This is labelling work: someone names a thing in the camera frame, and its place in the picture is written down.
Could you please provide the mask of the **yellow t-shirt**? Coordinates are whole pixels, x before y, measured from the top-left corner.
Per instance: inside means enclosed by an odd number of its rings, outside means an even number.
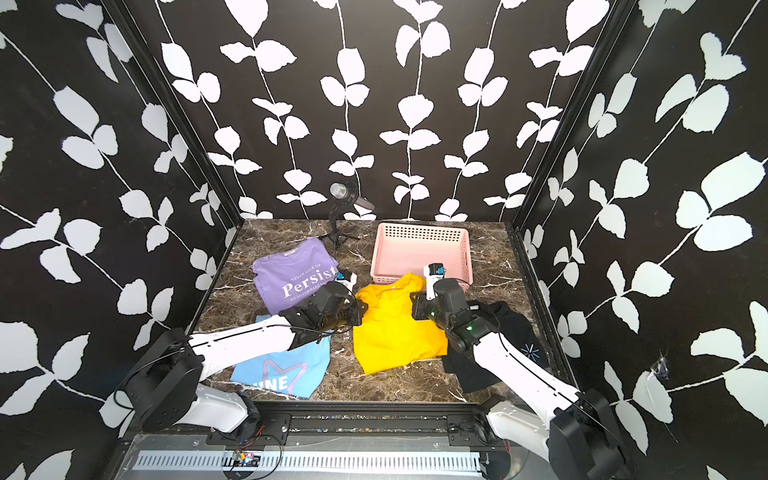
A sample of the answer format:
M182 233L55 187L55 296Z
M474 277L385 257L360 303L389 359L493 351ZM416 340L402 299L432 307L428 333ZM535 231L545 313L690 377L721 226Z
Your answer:
M412 293L426 280L408 273L392 284L371 284L356 298L368 306L362 324L353 329L355 356L366 375L407 366L447 354L448 340L434 322L412 317Z

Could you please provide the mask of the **black t-shirt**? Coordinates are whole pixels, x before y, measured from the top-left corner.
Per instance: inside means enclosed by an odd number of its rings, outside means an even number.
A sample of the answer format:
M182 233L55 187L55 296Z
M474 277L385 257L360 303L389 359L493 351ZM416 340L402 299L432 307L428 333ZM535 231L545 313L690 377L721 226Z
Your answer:
M504 301L485 304L469 300L468 305L481 317L499 324L501 335L510 344L509 349L514 348L543 369L550 367L547 353L524 315L513 311ZM501 382L498 377L476 364L468 355L459 353L451 347L448 348L447 355L442 358L442 364L446 373L457 377L462 391L466 394Z

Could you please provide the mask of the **light blue t-shirt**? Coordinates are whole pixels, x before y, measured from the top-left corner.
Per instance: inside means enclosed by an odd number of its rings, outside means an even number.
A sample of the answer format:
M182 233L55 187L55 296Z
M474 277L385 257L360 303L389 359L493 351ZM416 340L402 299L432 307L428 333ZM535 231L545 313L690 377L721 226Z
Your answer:
M330 364L330 339L275 352L237 364L231 380L243 385L309 399Z

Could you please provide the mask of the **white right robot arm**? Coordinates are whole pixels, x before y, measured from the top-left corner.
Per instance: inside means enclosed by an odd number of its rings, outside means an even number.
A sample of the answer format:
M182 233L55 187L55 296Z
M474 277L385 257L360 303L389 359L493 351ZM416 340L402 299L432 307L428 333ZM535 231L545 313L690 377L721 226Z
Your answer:
M496 438L538 455L559 479L633 476L633 461L605 397L578 390L526 356L503 335L501 318L490 305L467 300L454 278L431 282L410 299L414 319L433 321L455 351L469 355L528 405L522 411L501 401L487 410L485 422Z

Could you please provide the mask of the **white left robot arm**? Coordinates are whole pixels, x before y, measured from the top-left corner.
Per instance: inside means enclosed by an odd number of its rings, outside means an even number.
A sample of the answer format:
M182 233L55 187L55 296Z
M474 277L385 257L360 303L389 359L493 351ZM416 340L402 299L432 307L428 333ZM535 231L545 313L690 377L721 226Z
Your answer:
M362 324L368 305L343 282L331 281L277 315L209 334L162 334L118 386L144 432L174 425L251 435L261 415L245 395L209 387L215 373L263 355L284 352Z

